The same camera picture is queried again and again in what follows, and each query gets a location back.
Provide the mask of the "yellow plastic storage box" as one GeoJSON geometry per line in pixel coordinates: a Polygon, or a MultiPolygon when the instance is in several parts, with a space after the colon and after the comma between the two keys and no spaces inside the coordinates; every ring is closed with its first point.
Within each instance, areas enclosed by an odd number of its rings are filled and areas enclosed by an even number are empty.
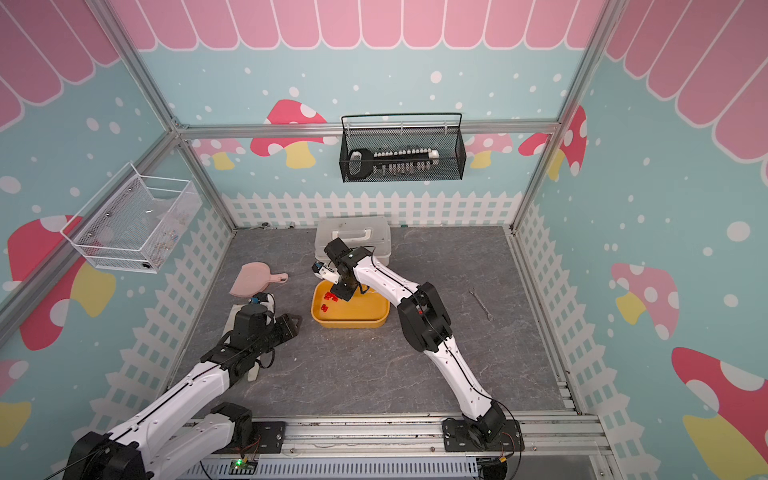
{"type": "Polygon", "coordinates": [[[332,283],[321,281],[315,288],[311,315],[324,328],[337,329],[374,329],[383,326],[390,312],[390,302],[374,290],[361,294],[357,291],[351,300],[343,301],[338,297],[325,300],[332,283]],[[328,312],[321,311],[321,305],[329,307],[328,312]]]}

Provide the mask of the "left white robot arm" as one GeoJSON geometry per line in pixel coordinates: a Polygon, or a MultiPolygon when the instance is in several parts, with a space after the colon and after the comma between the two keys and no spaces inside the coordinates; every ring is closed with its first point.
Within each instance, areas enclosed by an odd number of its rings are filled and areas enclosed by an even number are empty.
{"type": "Polygon", "coordinates": [[[242,307],[233,329],[176,385],[109,432],[82,436],[71,449],[64,478],[176,479],[219,450],[240,457],[254,452],[265,437],[254,430],[246,407],[223,402],[190,429],[184,426],[246,377],[261,356],[295,338],[301,322],[298,315],[275,315],[270,301],[242,307]]]}

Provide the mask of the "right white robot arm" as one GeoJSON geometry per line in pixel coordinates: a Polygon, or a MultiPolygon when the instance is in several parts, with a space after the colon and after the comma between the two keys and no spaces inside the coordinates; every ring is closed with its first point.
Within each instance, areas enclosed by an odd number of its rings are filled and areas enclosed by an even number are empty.
{"type": "Polygon", "coordinates": [[[406,341],[431,359],[456,396],[471,441],[489,448],[505,427],[505,411],[464,360],[437,289],[429,282],[417,284],[400,276],[365,246],[350,247],[336,238],[324,252],[329,262],[315,262],[313,273],[331,282],[331,293],[341,300],[371,288],[396,307],[406,341]]]}

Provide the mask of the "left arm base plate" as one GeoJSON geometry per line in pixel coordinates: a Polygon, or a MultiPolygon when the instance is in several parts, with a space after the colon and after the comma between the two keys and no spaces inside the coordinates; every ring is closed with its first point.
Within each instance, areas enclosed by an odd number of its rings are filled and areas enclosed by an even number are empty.
{"type": "Polygon", "coordinates": [[[251,426],[236,426],[233,439],[214,454],[278,454],[286,438],[286,422],[252,421],[251,426]]]}

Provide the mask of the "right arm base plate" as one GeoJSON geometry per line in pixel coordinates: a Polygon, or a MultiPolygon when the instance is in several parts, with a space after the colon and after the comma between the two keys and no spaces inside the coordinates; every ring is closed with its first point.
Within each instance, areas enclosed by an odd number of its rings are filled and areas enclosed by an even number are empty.
{"type": "Polygon", "coordinates": [[[505,420],[498,432],[488,432],[464,418],[446,418],[441,423],[446,452],[523,452],[525,443],[520,424],[505,420]]]}

